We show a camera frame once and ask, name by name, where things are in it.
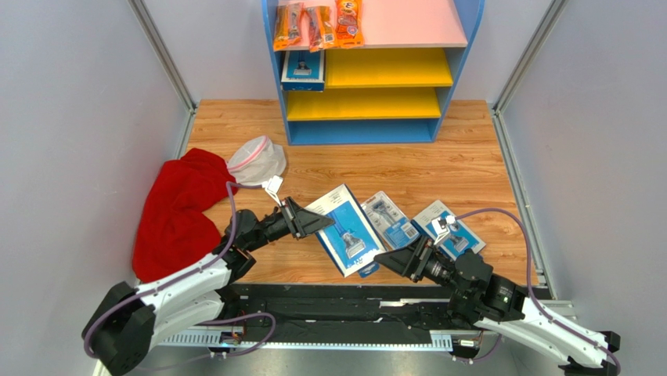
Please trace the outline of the white blue Harry's box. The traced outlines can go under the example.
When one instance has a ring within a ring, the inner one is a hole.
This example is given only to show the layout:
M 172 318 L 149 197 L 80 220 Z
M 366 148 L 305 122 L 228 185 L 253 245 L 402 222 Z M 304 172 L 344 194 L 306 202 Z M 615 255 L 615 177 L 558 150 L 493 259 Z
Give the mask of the white blue Harry's box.
M 281 74 L 284 91 L 323 92 L 325 89 L 325 53 L 308 50 L 288 51 Z
M 347 185 L 337 186 L 306 209 L 333 220 L 316 236 L 343 277 L 357 273 L 366 278 L 379 270 L 374 258 L 386 249 Z

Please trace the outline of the narrow orange razor pack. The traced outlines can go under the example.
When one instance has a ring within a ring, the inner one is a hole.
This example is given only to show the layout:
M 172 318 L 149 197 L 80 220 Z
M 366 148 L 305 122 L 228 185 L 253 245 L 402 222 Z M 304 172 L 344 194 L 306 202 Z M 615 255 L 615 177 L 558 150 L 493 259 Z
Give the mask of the narrow orange razor pack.
M 317 5 L 305 7 L 308 17 L 308 50 L 319 52 L 337 47 L 334 22 L 329 6 Z

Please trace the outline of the orange BIC razor bag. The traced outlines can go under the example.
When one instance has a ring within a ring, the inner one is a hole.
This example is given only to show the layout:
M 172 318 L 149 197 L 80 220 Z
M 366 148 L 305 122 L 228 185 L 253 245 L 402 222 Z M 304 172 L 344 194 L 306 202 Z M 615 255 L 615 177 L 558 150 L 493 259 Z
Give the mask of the orange BIC razor bag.
M 336 0 L 335 38 L 338 48 L 362 47 L 362 0 Z

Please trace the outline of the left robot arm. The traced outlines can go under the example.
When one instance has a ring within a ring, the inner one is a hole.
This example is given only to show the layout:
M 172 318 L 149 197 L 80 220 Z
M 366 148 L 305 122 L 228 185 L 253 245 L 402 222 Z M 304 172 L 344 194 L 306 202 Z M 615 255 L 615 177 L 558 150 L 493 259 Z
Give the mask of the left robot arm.
M 199 261 L 152 283 L 111 287 L 81 333 L 85 353 L 112 375 L 127 374 L 164 339 L 217 320 L 229 300 L 226 288 L 255 264 L 252 251 L 285 236 L 309 237 L 334 223 L 291 197 L 263 219 L 235 210 L 220 244 Z

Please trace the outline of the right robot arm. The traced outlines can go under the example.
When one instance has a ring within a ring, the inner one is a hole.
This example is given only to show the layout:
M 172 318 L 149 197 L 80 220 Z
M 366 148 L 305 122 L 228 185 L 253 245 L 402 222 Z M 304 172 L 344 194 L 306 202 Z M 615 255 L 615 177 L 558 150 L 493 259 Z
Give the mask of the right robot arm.
M 375 256 L 375 262 L 416 283 L 428 279 L 451 291 L 447 317 L 518 342 L 550 358 L 566 375 L 618 375 L 615 352 L 620 337 L 593 331 L 555 313 L 532 290 L 494 273 L 480 255 L 467 249 L 445 257 L 429 237 Z

